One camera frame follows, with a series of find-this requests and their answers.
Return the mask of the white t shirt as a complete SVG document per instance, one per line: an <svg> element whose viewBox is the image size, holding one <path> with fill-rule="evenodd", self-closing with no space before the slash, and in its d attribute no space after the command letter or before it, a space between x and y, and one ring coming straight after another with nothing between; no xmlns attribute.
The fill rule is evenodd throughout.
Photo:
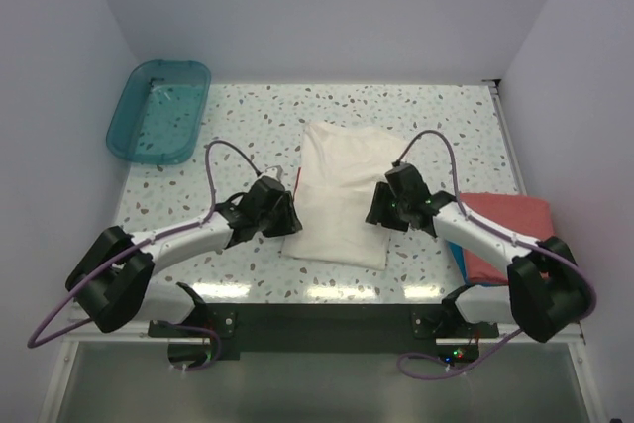
<svg viewBox="0 0 634 423"><path fill-rule="evenodd" d="M384 270L390 232L366 222L375 186L406 142L376 127L309 124L293 193L302 230L281 253L309 261Z"/></svg>

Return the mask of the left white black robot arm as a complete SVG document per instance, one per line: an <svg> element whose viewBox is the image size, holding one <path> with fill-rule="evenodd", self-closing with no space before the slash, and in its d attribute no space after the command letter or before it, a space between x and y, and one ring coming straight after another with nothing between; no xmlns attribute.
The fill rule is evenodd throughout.
<svg viewBox="0 0 634 423"><path fill-rule="evenodd" d="M213 206L212 213L175 227L126 233L119 226L103 231L66 280L65 287L104 333L133 320L182 322L204 302L193 291L184 296L154 275L199 255L222 252L260 233L284 237L302 229L292 192L262 175L238 203Z"/></svg>

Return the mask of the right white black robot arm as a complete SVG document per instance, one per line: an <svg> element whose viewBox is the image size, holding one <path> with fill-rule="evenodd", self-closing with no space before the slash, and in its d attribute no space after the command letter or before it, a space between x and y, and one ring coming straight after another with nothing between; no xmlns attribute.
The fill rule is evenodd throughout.
<svg viewBox="0 0 634 423"><path fill-rule="evenodd" d="M458 194L431 192L410 163L395 162L376 184L366 221L443 239L505 274L504 286L466 285L446 299L449 313L464 323L515 324L545 343L595 309L596 292L563 240L515 232L476 213Z"/></svg>

